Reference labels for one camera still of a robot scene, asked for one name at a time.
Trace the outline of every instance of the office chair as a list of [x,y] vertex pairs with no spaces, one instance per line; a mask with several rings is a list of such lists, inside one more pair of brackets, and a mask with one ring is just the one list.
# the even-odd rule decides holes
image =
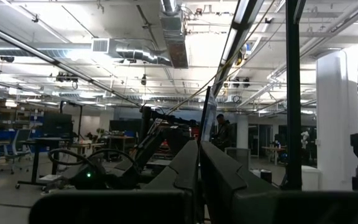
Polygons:
[[30,129],[17,130],[15,138],[11,142],[12,150],[8,150],[9,145],[4,145],[4,156],[5,160],[11,165],[11,174],[14,174],[14,169],[18,167],[20,170],[23,169],[21,166],[17,166],[15,161],[20,162],[23,157],[29,156],[29,160],[32,160],[31,150],[28,146],[23,145],[21,141],[26,141],[30,137]]

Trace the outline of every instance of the person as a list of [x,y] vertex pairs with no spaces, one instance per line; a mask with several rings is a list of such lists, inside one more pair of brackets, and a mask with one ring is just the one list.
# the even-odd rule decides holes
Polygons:
[[217,115],[216,121],[218,122],[218,133],[214,135],[214,144],[224,151],[225,148],[231,147],[230,122],[224,119],[223,114]]

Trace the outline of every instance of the white ceiling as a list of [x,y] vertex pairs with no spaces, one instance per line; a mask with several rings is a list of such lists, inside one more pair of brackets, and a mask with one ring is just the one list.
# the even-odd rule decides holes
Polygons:
[[[147,29],[144,29],[144,21],[140,16],[135,4],[139,4],[144,16],[151,24],[152,32],[160,49],[165,49],[162,28],[159,19],[160,6],[158,0],[142,1],[23,1],[16,0],[12,5],[17,9],[5,5],[0,1],[0,29],[13,35],[21,41],[31,44],[38,43],[91,43],[92,36],[73,18],[67,11],[73,14],[94,36],[113,39],[147,39],[142,44],[151,47],[148,40],[151,36]],[[142,62],[134,64],[116,64],[111,58],[97,58],[91,60],[89,57],[81,58],[77,55],[77,60],[64,58],[61,61],[69,66],[86,73],[91,77],[103,82],[107,86],[125,95],[148,95],[148,96],[177,96],[188,97],[203,86],[216,73],[217,66],[221,59],[224,44],[227,39],[227,32],[231,23],[231,16],[217,16],[215,12],[231,12],[236,8],[236,1],[208,1],[212,4],[211,9],[214,13],[209,13],[209,6],[204,5],[200,0],[187,0],[183,4],[193,12],[197,8],[204,9],[204,15],[197,20],[187,21],[186,36],[187,55],[189,69],[168,68],[172,82],[167,79],[167,75],[160,65],[147,65],[144,68]],[[272,1],[266,0],[257,17],[257,21],[262,18],[263,13],[268,9]],[[259,52],[253,52],[251,59],[244,68],[240,69],[237,77],[240,80],[249,77],[251,82],[259,82],[249,88],[239,88],[230,86],[226,91],[222,90],[223,96],[241,95],[246,100],[257,90],[261,89],[271,74],[280,64],[286,61],[285,43],[285,5],[279,9],[280,0],[276,0],[271,10],[269,18],[272,23],[264,31],[264,24],[261,24],[255,34],[250,36],[249,42],[254,43],[258,37],[262,37],[259,46],[266,43]],[[304,15],[300,24],[301,46],[305,45],[311,38],[327,35],[327,27],[335,22],[341,14],[354,10],[357,1],[350,0],[309,0],[307,1]],[[27,10],[32,14],[37,14],[48,27],[40,23],[31,21],[31,16],[24,16],[18,11]],[[324,52],[330,47],[350,47],[358,44],[358,24],[351,25],[349,28],[333,37],[325,43],[317,52]],[[305,57],[301,60],[301,86],[304,100],[314,98],[315,58]],[[2,63],[0,60],[1,82],[10,84],[22,84],[29,88],[41,89],[44,86],[52,86],[54,91],[60,92],[81,92],[81,91],[100,91],[95,86],[85,82],[79,83],[77,91],[73,91],[71,83],[54,82],[47,78],[49,74],[54,76],[58,69],[54,68],[40,59],[30,57],[16,57],[14,63]],[[148,82],[146,88],[140,84],[143,74],[147,74]],[[285,73],[280,77],[285,83]],[[276,100],[286,98],[285,84],[274,88],[270,94],[262,95],[258,102],[262,104],[273,103]]]

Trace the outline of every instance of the concrete floor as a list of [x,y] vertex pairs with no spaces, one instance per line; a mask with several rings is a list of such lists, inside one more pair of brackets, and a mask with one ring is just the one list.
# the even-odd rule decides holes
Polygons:
[[[15,189],[18,180],[29,180],[31,176],[32,162],[21,162],[22,166],[27,166],[30,171],[17,170],[14,175],[9,170],[0,172],[0,223],[25,224],[31,207],[41,195],[40,187],[32,185],[21,185],[20,189]],[[7,165],[0,164],[0,169],[9,169]],[[272,171],[272,180],[276,184],[281,183],[285,173],[282,166],[274,166],[265,159],[252,158],[251,169],[268,169]],[[52,163],[48,161],[46,155],[41,155],[39,174],[49,174]]]

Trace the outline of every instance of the air vent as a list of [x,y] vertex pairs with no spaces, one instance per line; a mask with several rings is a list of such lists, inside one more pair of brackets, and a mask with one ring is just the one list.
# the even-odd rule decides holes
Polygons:
[[92,41],[92,51],[108,53],[109,52],[109,43],[110,39],[107,38],[97,38]]

